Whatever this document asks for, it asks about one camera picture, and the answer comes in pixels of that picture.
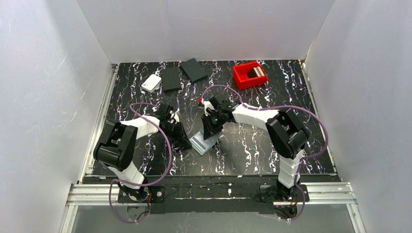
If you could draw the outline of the mint green card holder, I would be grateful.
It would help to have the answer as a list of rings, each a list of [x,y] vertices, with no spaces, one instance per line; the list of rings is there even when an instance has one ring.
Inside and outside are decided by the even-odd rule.
[[[201,155],[203,156],[208,152],[219,140],[219,138],[223,135],[223,131],[220,131],[218,134],[213,135],[208,139],[204,139],[204,129],[201,128],[196,134],[194,134],[190,139],[190,143],[192,147]]]

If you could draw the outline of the red plastic bin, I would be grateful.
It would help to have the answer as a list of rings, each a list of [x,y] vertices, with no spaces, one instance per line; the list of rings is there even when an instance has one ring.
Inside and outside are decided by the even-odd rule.
[[[233,66],[233,77],[239,90],[244,90],[251,87],[262,86],[269,82],[266,72],[263,70],[265,76],[249,79],[247,73],[254,67],[263,67],[257,61],[252,61],[245,64]]]

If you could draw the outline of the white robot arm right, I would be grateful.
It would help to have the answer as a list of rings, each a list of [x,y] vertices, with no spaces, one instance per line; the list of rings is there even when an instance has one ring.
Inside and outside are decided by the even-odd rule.
[[[298,168],[309,132],[292,109],[274,110],[230,101],[217,95],[210,100],[199,100],[204,108],[201,117],[202,139],[207,141],[222,133],[228,122],[248,124],[268,132],[272,145],[279,155],[278,184],[291,190],[299,181]]]

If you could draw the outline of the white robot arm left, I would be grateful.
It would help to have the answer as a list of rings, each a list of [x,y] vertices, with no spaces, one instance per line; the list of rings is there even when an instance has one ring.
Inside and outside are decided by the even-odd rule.
[[[136,141],[154,133],[165,135],[167,145],[192,148],[174,108],[161,103],[149,115],[127,121],[106,121],[93,158],[113,171],[121,185],[139,190],[145,185],[145,178],[133,163]]]

